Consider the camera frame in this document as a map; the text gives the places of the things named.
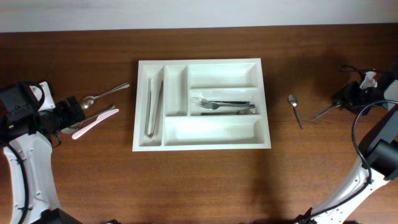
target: metal tongs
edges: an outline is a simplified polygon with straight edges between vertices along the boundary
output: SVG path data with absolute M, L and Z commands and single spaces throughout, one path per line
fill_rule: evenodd
M 163 80 L 157 78 L 149 79 L 149 118 L 145 130 L 145 134 L 151 138 L 155 134 L 156 114 L 159 104 L 160 94 L 163 89 Z

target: white wall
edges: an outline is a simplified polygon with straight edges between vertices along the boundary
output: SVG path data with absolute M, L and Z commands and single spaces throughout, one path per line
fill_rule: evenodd
M 0 32 L 398 22 L 398 0 L 0 0 Z

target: utensil handle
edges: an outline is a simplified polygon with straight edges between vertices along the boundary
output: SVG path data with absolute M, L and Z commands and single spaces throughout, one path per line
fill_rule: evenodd
M 93 114 L 93 115 L 91 115 L 91 116 L 88 116 L 88 117 L 86 117 L 86 119 L 84 119 L 83 121 L 80 121 L 79 123 L 80 123 L 80 124 L 83 124 L 84 122 L 86 122 L 86 121 L 88 121 L 88 120 L 91 120 L 91 119 L 93 119 L 93 118 L 96 118 L 96 117 L 98 117 L 99 115 L 101 115 L 101 114 L 103 114 L 103 113 L 105 113 L 105 112 L 107 112 L 107 111 L 113 110 L 114 108 L 115 108 L 114 105 L 110 105 L 109 107 L 105 108 L 103 111 L 100 111 L 100 112 L 98 112 L 98 113 L 96 113 L 96 114 Z
M 211 115 L 237 115 L 236 113 L 200 113 L 200 116 L 211 116 Z
M 254 108 L 254 105 L 247 105 L 247 104 L 233 104 L 233 103 L 218 103 L 218 106 L 230 106 L 236 108 Z
M 332 104 L 330 106 L 328 106 L 326 109 L 324 109 L 323 111 L 321 111 L 321 113 L 318 113 L 317 115 L 315 115 L 311 121 L 318 119 L 320 116 L 324 115 L 326 112 L 328 112 L 330 109 L 337 107 L 336 105 Z
M 304 129 L 303 122 L 301 121 L 301 117 L 300 117 L 299 111 L 297 110 L 297 108 L 295 106 L 293 107 L 293 110 L 294 110 L 294 115 L 296 115 L 296 119 L 298 121 L 298 124 L 300 125 L 300 128 Z
M 250 101 L 210 101 L 215 103 L 250 104 Z
M 111 115 L 114 115 L 115 113 L 119 112 L 119 109 L 114 109 L 108 112 L 105 112 L 101 117 L 97 118 L 96 121 L 92 122 L 91 124 L 85 126 L 84 128 L 80 129 L 79 131 L 75 132 L 72 134 L 73 139 L 78 139 L 80 136 L 84 135 L 88 130 L 96 126 L 98 123 L 103 121 L 104 119 L 110 117 Z
M 128 84 L 128 83 L 123 83 L 122 85 L 119 85 L 119 86 L 113 88 L 112 90 L 107 91 L 106 93 L 101 94 L 100 96 L 96 96 L 95 98 L 97 99 L 97 98 L 102 97 L 102 96 L 104 96 L 104 95 L 108 95 L 108 94 L 110 94 L 110 93 L 113 93 L 114 91 L 118 91 L 118 90 L 122 90 L 122 89 L 124 89 L 124 88 L 128 88 L 129 86 L 130 86 L 130 84 Z

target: tray compartment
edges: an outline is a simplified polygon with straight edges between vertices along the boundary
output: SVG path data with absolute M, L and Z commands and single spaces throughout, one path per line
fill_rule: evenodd
M 190 88 L 257 87 L 255 63 L 189 65 Z
M 192 89 L 190 90 L 190 115 L 199 116 L 200 113 L 232 113 L 241 108 L 219 107 L 217 110 L 202 108 L 192 103 L 192 97 L 203 98 L 209 101 L 250 101 L 256 106 L 256 114 L 261 113 L 260 95 L 257 88 L 218 88 L 218 89 Z
M 262 127 L 258 116 L 166 118 L 164 144 L 263 144 Z
M 166 116 L 186 116 L 188 113 L 187 66 L 166 65 L 164 108 Z
M 150 78 L 163 79 L 164 78 L 164 66 L 163 65 L 144 65 L 141 67 L 142 78 L 140 88 L 142 88 L 141 93 L 141 106 L 138 108 L 140 111 L 140 123 L 139 131 L 139 145 L 140 146 L 161 146 L 162 145 L 162 131 L 163 131 L 163 94 L 160 94 L 158 101 L 157 114 L 156 114 L 156 126 L 155 133 L 150 138 L 146 133 L 146 128 L 149 120 L 149 105 L 150 105 Z

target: pink handle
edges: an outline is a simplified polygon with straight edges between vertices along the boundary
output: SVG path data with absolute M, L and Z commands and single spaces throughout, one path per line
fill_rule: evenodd
M 113 114 L 119 112 L 119 109 L 114 109 L 110 110 L 108 112 L 105 112 L 97 117 L 97 120 L 92 122 L 91 124 L 85 126 L 84 128 L 80 129 L 79 131 L 75 132 L 72 134 L 73 139 L 78 139 L 80 136 L 84 135 L 88 130 L 90 130 L 92 127 L 96 126 L 99 122 L 103 121 L 104 119 L 108 118 L 109 116 L 112 116 Z

